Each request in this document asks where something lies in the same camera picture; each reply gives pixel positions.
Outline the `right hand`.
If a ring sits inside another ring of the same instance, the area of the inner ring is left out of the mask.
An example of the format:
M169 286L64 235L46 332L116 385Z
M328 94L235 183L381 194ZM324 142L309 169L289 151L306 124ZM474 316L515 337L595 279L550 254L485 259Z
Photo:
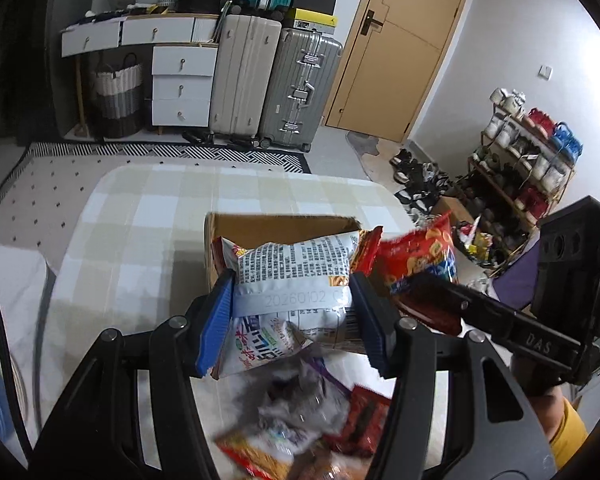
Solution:
M527 358L512 356L510 370L526 394L545 437L552 440L557 434L564 414L562 389L538 363Z

